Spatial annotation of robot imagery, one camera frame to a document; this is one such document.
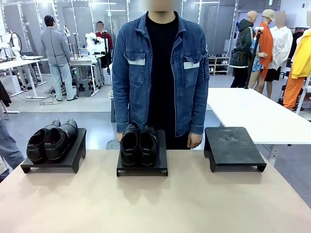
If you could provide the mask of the person's left hand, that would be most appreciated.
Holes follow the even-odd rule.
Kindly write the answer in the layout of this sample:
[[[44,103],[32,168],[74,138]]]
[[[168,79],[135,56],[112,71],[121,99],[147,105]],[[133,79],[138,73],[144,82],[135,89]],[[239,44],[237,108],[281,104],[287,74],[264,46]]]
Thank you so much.
[[[202,143],[202,140],[203,136],[201,134],[189,133],[187,147],[190,149],[197,148]]]

